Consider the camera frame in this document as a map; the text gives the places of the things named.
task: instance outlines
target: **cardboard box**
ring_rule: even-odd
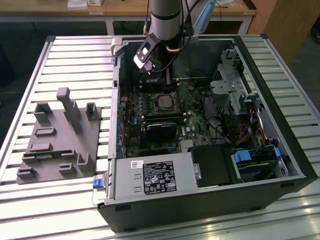
[[[104,0],[87,0],[88,5],[90,6],[101,6],[104,3]]]

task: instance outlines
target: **floor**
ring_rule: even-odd
[[[142,22],[115,23],[115,34],[142,34]],[[0,45],[15,71],[16,78],[0,87],[0,146],[6,137],[24,90],[48,35],[106,35],[103,22],[47,22],[35,31],[31,23],[0,23]],[[320,110],[320,44],[308,36],[289,66],[316,107]]]

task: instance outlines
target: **slotted metal table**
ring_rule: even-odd
[[[305,154],[320,175],[320,117],[268,39],[241,36]],[[92,177],[16,184],[36,103],[62,109],[68,87],[79,108],[102,107],[96,173],[108,168],[112,36],[48,37],[0,150],[0,239],[297,239],[320,234],[320,180],[266,209],[131,233],[114,233],[92,203]],[[251,90],[255,87],[245,73]]]

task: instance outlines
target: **table leg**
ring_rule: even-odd
[[[33,30],[39,31],[39,22],[31,22]]]
[[[251,20],[252,20],[252,17],[253,16],[245,16],[241,25],[240,25],[240,28],[239,28],[239,32],[238,34],[239,35],[244,35],[244,34],[247,34],[248,32],[248,29],[250,27],[250,24],[251,24]]]
[[[107,16],[104,18],[106,31],[108,35],[115,35],[114,30],[114,18],[112,16]]]

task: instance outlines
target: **power supply label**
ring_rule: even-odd
[[[177,191],[173,161],[143,164],[143,186],[146,195]]]

